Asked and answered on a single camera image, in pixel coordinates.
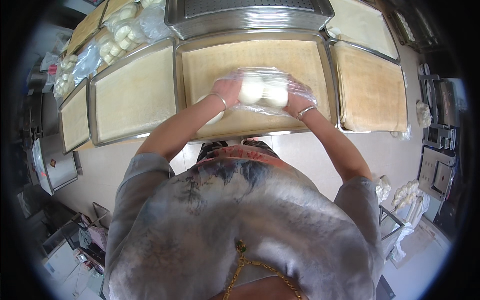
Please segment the bangle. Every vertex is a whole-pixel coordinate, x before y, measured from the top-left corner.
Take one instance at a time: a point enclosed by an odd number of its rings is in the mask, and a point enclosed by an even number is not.
[[[224,109],[223,111],[227,110],[227,103],[226,103],[225,100],[222,98],[222,96],[220,96],[219,93],[209,93],[207,96],[210,96],[210,95],[215,95],[215,96],[219,97],[220,100],[222,100],[223,105],[225,105],[225,109]]]
[[[304,115],[307,111],[309,111],[310,109],[313,109],[313,108],[315,108],[315,106],[311,105],[311,106],[307,107],[306,109],[301,110],[301,111],[299,112],[299,115],[297,116],[297,120],[300,121],[300,118],[303,117],[303,115]]]

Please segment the hand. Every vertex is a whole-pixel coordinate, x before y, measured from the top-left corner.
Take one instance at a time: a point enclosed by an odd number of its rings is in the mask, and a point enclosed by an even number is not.
[[[283,108],[284,111],[289,113],[292,117],[297,118],[299,112],[312,106],[313,103],[303,96],[288,93],[288,105]]]
[[[233,79],[219,79],[213,84],[211,93],[218,93],[230,108],[238,103],[238,96],[241,89],[241,81]]]

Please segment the beige cloth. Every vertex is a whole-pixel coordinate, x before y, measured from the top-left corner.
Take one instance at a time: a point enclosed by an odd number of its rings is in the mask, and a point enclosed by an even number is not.
[[[182,54],[186,105],[208,94],[215,79],[240,67],[276,67],[308,85],[318,102],[318,110],[331,120],[322,64],[313,41],[260,40],[207,47]],[[250,111],[227,110],[223,118],[203,126],[194,138],[222,138],[272,131],[303,129],[291,117],[267,116]]]
[[[407,102],[400,66],[345,42],[335,44],[340,120],[346,129],[407,130]]]
[[[395,42],[380,11],[358,0],[330,0],[335,16],[326,29],[337,39],[398,58]]]
[[[96,83],[98,139],[151,132],[177,113],[173,47],[137,59]]]
[[[65,150],[70,151],[90,137],[87,118],[86,85],[73,96],[60,113],[63,144],[65,145]]]

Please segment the gold necklace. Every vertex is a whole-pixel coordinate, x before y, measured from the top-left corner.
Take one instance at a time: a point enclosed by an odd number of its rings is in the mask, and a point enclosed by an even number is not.
[[[280,277],[283,281],[285,281],[287,286],[295,293],[295,296],[297,296],[297,299],[301,300],[300,292],[298,292],[298,290],[293,286],[293,284],[291,284],[290,281],[285,276],[283,276],[282,273],[280,273],[279,271],[277,271],[273,267],[271,267],[267,264],[264,264],[262,262],[249,261],[248,259],[246,259],[245,256],[243,256],[243,253],[245,251],[247,251],[247,247],[245,246],[245,244],[243,243],[242,240],[237,241],[236,246],[237,246],[236,247],[237,252],[240,254],[240,257],[239,257],[239,260],[238,260],[238,266],[237,266],[237,269],[235,270],[235,274],[233,274],[232,281],[230,281],[230,284],[228,285],[228,288],[227,288],[227,291],[225,292],[225,295],[223,295],[223,300],[228,300],[228,298],[230,297],[230,292],[232,291],[233,284],[235,283],[235,280],[237,280],[237,277],[240,274],[241,269],[246,264],[260,265],[260,266],[264,267],[265,269],[268,269],[268,270],[274,272],[275,274],[277,274],[278,277]]]

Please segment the person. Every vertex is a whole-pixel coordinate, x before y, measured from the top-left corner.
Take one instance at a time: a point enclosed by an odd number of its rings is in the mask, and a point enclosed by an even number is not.
[[[334,202],[259,141],[206,143],[194,166],[173,172],[169,161],[237,103],[240,88],[217,80],[204,100],[160,124],[139,147],[116,195],[104,294],[375,299],[384,260],[372,174],[352,142],[307,109],[306,98],[289,93],[284,110],[313,132],[342,178]],[[298,155],[303,151],[299,146]]]

